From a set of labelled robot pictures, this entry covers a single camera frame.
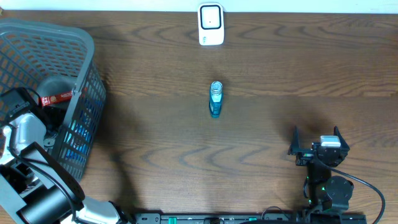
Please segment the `blue Oreo packet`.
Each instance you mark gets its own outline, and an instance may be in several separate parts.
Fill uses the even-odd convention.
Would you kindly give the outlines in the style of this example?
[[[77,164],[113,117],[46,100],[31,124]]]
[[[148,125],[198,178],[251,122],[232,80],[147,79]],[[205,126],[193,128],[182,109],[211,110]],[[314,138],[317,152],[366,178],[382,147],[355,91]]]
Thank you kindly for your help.
[[[67,145],[63,153],[66,160],[77,164],[86,162],[91,150],[93,131],[95,130],[95,118],[98,114],[96,106],[87,99],[81,101],[83,106],[78,110],[77,118],[69,124],[69,130],[64,143]]]

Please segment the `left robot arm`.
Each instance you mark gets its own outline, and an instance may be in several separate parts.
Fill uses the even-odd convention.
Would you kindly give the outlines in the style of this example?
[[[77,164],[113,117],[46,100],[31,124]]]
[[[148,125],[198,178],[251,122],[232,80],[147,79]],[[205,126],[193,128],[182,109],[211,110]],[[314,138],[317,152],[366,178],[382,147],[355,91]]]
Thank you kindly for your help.
[[[112,201],[85,196],[79,181],[93,139],[88,110],[14,105],[1,120],[1,206],[16,223],[135,223]]]

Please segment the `blue liquid bottle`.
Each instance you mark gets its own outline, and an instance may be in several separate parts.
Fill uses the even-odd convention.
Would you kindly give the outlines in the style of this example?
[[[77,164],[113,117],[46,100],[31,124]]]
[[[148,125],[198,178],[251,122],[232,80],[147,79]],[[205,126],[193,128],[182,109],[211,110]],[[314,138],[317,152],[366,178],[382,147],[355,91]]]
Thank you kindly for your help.
[[[214,81],[209,90],[209,109],[212,118],[218,118],[221,114],[223,102],[223,85],[219,81]]]

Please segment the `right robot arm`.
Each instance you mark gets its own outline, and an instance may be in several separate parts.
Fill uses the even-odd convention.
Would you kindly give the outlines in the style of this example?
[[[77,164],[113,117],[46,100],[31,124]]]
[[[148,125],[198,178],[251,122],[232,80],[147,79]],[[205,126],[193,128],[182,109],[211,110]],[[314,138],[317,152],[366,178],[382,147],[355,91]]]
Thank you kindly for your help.
[[[295,165],[307,168],[303,195],[315,212],[342,213],[349,209],[353,183],[341,176],[333,176],[332,168],[340,165],[350,148],[337,127],[333,135],[320,136],[310,148],[300,146],[299,131],[294,129],[288,154],[295,156]]]

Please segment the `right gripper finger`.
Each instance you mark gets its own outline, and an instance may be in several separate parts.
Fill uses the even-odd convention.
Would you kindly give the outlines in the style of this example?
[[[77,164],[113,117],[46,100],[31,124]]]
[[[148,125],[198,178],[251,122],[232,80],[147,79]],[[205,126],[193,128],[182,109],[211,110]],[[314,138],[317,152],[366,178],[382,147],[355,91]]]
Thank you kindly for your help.
[[[340,133],[340,131],[339,131],[337,126],[334,127],[333,134],[338,137],[338,139],[340,141],[340,144],[341,144],[341,149],[342,150],[348,150],[349,149],[349,145],[346,143],[346,141],[342,137],[342,135],[341,135],[341,133]]]
[[[292,142],[290,143],[290,150],[291,151],[298,151],[300,149],[299,143],[299,131],[298,128],[295,126],[293,131],[293,138]]]

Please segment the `red snack stick packet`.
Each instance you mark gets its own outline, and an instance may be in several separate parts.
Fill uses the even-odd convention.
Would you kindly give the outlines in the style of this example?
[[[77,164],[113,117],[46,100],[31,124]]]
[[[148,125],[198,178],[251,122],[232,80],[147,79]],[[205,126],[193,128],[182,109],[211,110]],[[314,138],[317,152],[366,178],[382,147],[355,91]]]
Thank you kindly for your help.
[[[63,103],[65,101],[70,101],[72,96],[73,96],[72,91],[67,91],[65,93],[60,93],[57,95],[40,97],[40,102],[42,106],[50,106],[50,105]]]

